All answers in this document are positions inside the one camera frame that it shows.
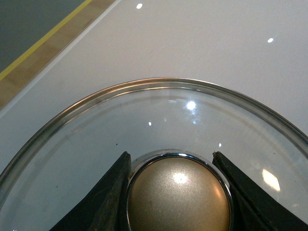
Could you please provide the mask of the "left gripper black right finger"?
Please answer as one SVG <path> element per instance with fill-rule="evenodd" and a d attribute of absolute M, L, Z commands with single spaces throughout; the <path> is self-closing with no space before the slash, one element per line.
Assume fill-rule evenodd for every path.
<path fill-rule="evenodd" d="M 275 201 L 221 152 L 212 163 L 226 177 L 233 203 L 233 231 L 306 231 L 308 225 Z"/>

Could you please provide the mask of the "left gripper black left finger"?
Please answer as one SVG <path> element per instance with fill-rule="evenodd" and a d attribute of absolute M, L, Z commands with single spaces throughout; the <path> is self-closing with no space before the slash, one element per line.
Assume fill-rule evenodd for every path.
<path fill-rule="evenodd" d="M 131 172 L 131 156 L 123 152 L 90 192 L 52 231 L 119 231 Z"/>

